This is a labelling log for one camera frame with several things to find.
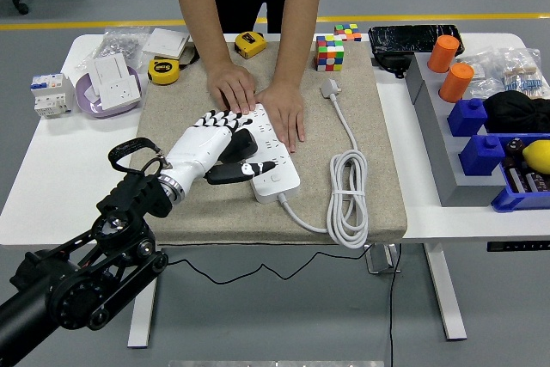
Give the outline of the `person's left hand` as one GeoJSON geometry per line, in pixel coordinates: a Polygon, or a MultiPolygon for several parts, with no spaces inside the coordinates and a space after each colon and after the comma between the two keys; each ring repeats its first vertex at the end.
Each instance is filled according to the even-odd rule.
{"type": "Polygon", "coordinates": [[[255,98],[266,110],[278,140],[290,153],[294,153],[297,142],[303,142],[306,137],[304,101],[300,87],[294,83],[273,80],[255,98]]]}

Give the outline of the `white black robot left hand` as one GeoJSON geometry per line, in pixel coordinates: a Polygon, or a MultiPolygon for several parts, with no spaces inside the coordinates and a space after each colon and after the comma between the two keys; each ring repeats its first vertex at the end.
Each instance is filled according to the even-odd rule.
{"type": "Polygon", "coordinates": [[[242,127],[252,122],[239,113],[210,111],[188,127],[175,146],[169,151],[170,167],[159,175],[161,184],[177,196],[189,193],[198,178],[205,178],[212,185],[224,185],[251,180],[276,167],[273,161],[244,162],[241,158],[221,160],[242,127]]]}

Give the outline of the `person's right hand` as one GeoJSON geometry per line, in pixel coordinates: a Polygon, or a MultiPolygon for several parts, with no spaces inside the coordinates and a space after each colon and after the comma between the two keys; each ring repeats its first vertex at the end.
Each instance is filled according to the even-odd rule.
{"type": "Polygon", "coordinates": [[[232,62],[208,66],[207,89],[221,110],[248,114],[255,109],[255,82],[245,68],[232,62]]]}

